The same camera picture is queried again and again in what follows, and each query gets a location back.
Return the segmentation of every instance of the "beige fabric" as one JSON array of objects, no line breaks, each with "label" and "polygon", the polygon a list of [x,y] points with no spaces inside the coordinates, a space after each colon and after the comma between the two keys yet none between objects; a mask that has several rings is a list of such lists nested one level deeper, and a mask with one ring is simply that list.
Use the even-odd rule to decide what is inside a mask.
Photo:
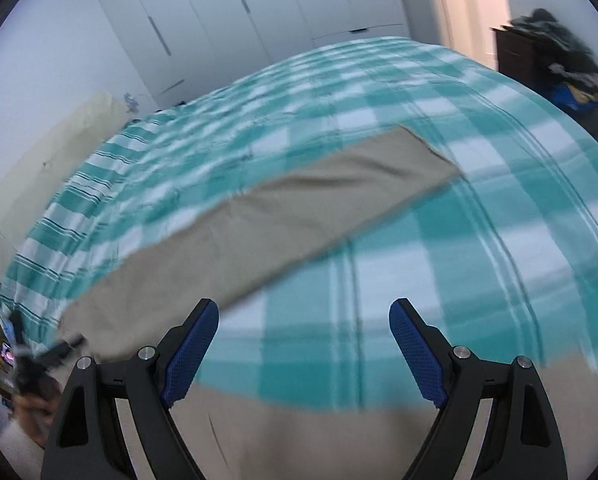
[{"label": "beige fabric", "polygon": [[41,478],[44,450],[12,420],[0,435],[0,450],[21,480]]},{"label": "beige fabric", "polygon": [[[581,355],[541,370],[566,451],[568,478],[598,464],[598,373]],[[127,401],[120,420],[138,478],[152,479]],[[468,480],[486,431],[484,400],[455,476]],[[414,459],[436,410],[316,413],[230,396],[193,385],[171,411],[209,480],[397,480]]]},{"label": "beige fabric", "polygon": [[103,93],[57,124],[0,182],[0,280],[52,196],[77,167],[124,125],[125,107]]},{"label": "beige fabric", "polygon": [[71,304],[60,336],[100,358],[157,344],[200,298],[220,308],[459,170],[399,126],[227,199],[145,248]]}]

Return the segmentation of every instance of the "checkered blanket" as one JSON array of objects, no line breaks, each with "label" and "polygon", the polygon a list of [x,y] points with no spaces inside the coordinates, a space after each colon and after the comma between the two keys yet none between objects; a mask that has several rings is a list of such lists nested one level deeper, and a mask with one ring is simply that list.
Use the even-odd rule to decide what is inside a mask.
[{"label": "checkered blanket", "polygon": [[581,349],[598,368],[598,145],[516,82],[404,38],[301,54],[127,125],[32,229],[0,313],[21,309],[50,344],[67,304],[133,251],[396,124],[466,177],[226,310],[198,380],[326,410],[419,402],[388,329],[400,297],[482,358]]}]

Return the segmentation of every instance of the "metal screw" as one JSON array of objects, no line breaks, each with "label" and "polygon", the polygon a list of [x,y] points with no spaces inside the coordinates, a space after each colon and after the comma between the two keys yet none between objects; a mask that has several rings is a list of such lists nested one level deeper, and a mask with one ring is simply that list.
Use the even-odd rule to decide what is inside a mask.
[{"label": "metal screw", "polygon": [[77,368],[79,370],[85,370],[92,364],[92,359],[89,357],[82,357],[77,361]]},{"label": "metal screw", "polygon": [[148,359],[152,359],[154,357],[155,354],[155,349],[151,346],[144,346],[140,351],[139,351],[139,359],[143,359],[144,361],[147,361]]},{"label": "metal screw", "polygon": [[517,364],[522,368],[530,368],[533,365],[533,362],[528,359],[525,355],[520,355],[517,358]]},{"label": "metal screw", "polygon": [[453,348],[453,354],[455,354],[460,359],[468,359],[470,357],[470,350],[465,346],[455,346]]}]

